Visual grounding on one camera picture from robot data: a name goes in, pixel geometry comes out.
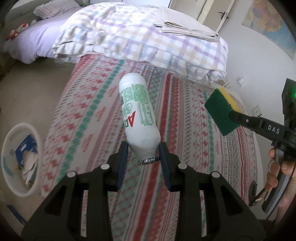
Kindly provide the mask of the right hand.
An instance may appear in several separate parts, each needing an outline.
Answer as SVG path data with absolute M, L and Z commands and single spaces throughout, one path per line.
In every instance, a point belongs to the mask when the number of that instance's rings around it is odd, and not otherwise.
M 295 159 L 284 157 L 275 148 L 269 151 L 266 191 L 269 192 L 262 204 L 262 210 L 270 213 L 278 206 L 287 209 L 295 196 Z

